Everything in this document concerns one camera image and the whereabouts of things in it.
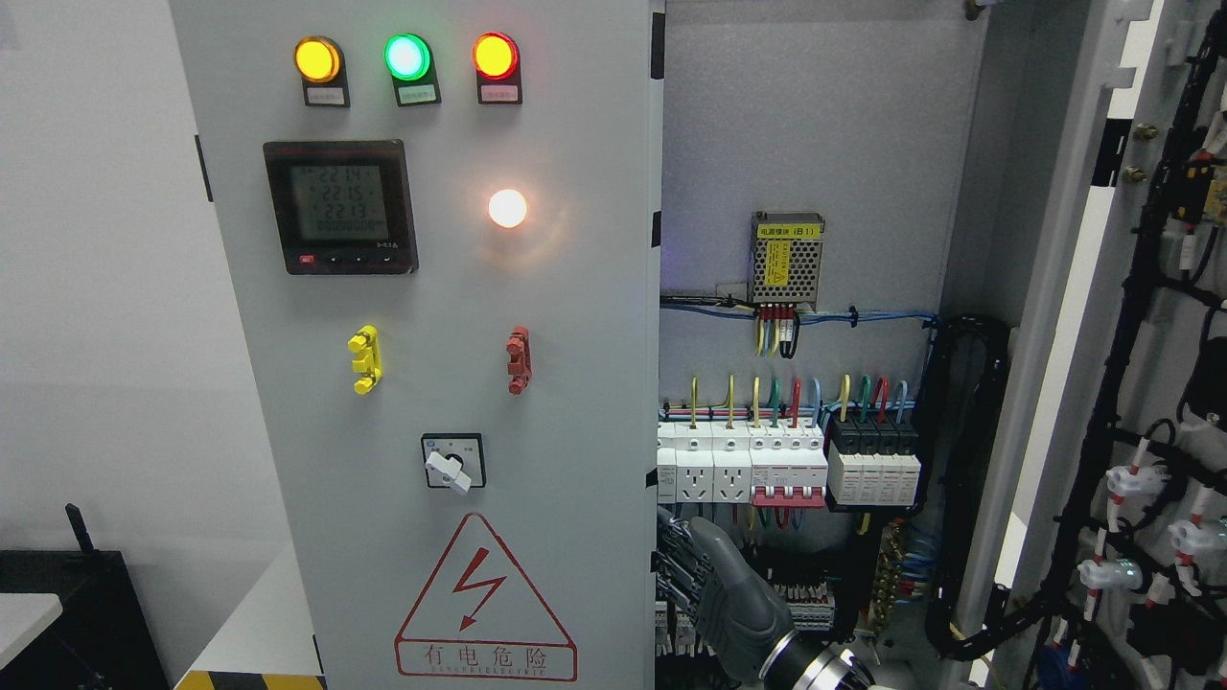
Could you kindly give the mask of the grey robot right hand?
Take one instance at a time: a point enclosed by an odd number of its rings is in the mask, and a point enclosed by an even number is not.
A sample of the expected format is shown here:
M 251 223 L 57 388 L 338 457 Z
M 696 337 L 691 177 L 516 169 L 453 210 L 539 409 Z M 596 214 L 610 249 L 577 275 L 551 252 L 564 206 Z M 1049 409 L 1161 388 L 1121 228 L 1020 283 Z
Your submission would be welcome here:
M 728 676 L 758 681 L 775 643 L 794 631 L 784 600 L 713 521 L 656 510 L 656 584 L 686 611 Z

